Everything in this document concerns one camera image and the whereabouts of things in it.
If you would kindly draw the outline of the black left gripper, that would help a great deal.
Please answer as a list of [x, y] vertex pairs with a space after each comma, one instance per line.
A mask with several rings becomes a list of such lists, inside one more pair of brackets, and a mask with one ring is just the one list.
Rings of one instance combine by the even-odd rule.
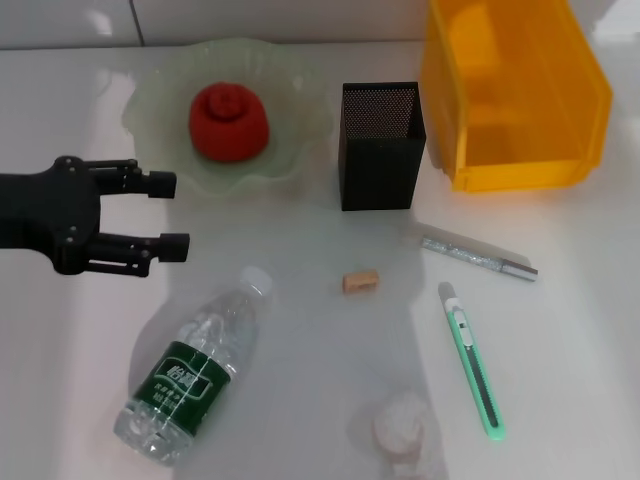
[[99, 233], [100, 194], [173, 199], [176, 186], [175, 173], [145, 174], [135, 159], [85, 162], [60, 157], [42, 172], [3, 174], [1, 247], [41, 253], [62, 275], [78, 275], [88, 269], [147, 277], [155, 258], [165, 263], [185, 262], [190, 236]]

